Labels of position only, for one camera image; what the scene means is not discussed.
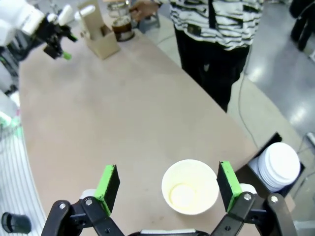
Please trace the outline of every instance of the table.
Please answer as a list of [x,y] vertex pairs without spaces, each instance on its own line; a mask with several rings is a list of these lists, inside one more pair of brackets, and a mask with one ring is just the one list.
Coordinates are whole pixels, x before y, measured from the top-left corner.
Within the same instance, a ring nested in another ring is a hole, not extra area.
[[[197,159],[235,169],[255,153],[240,127],[171,59],[136,30],[99,60],[83,40],[63,41],[70,61],[41,48],[20,68],[22,125],[33,178],[46,214],[96,188],[106,165],[121,179],[112,218],[126,234],[140,229],[211,232],[224,215],[219,196],[198,216],[173,211],[161,180],[173,163]],[[240,235],[258,235],[246,225]]]

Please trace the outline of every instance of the paper cup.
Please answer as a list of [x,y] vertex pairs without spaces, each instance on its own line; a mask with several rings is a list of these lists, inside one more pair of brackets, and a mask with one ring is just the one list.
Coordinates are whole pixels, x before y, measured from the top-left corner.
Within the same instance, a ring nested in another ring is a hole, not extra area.
[[214,205],[219,195],[215,172],[197,160],[183,160],[164,174],[162,193],[167,204],[185,215],[197,215]]

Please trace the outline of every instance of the screw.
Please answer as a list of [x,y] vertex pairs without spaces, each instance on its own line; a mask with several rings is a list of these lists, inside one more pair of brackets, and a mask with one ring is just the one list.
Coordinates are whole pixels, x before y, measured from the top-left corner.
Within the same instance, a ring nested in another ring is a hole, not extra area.
[[276,196],[272,196],[272,197],[271,197],[271,201],[272,201],[273,203],[276,203],[276,202],[278,201],[278,198],[277,198]]
[[65,204],[64,204],[64,203],[61,203],[61,204],[59,205],[59,208],[60,208],[60,209],[64,209],[64,208],[65,208]]
[[250,199],[252,199],[252,197],[251,197],[250,194],[247,193],[247,194],[244,195],[244,199],[249,201]]
[[87,200],[85,201],[85,204],[88,205],[88,206],[91,205],[91,204],[92,204],[92,200],[91,200],[91,199],[87,199]]

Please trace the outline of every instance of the corrugated white panel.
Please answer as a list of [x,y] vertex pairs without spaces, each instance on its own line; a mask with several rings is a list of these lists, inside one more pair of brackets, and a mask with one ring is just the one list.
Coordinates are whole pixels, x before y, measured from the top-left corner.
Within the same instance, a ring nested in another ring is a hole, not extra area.
[[[32,177],[20,124],[0,128],[0,166],[1,215],[6,211],[27,215],[32,224],[32,231],[28,235],[41,235],[46,216]],[[0,235],[7,235],[2,227]]]

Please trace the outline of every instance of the black pants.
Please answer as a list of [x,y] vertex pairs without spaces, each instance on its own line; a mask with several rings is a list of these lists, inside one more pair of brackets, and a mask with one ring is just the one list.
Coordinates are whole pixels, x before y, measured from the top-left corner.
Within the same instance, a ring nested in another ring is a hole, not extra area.
[[298,49],[304,50],[307,41],[315,30],[315,4],[310,6],[298,18],[291,31],[291,38],[298,42]]
[[232,85],[240,78],[249,48],[226,51],[219,44],[199,42],[175,29],[182,69],[227,112]]

